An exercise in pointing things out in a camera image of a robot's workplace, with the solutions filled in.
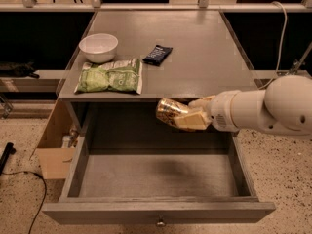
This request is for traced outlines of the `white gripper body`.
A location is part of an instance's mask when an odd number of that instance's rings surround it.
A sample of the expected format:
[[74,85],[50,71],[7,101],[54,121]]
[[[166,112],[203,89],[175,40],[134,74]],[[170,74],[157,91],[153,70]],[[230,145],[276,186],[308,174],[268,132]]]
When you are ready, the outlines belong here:
[[207,106],[212,125],[222,132],[237,132],[231,115],[231,104],[239,90],[226,91],[216,95]]

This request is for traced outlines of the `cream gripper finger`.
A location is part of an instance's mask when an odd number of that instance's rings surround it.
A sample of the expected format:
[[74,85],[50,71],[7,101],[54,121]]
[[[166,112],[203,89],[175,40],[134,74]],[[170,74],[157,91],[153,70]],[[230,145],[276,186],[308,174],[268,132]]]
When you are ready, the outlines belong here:
[[195,110],[186,114],[181,114],[176,116],[174,121],[180,129],[188,130],[205,130],[212,122],[207,113],[203,110]]
[[192,100],[188,103],[188,106],[192,109],[202,108],[207,109],[208,105],[215,98],[215,96],[201,97],[195,100]]

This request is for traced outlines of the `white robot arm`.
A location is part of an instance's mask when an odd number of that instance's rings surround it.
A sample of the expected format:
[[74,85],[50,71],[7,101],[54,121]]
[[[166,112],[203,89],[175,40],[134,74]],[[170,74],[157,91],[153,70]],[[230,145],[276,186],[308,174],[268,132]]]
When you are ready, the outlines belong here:
[[222,132],[256,130],[269,135],[312,137],[312,79],[288,75],[264,90],[225,91],[196,99],[188,111],[174,118],[182,129]]

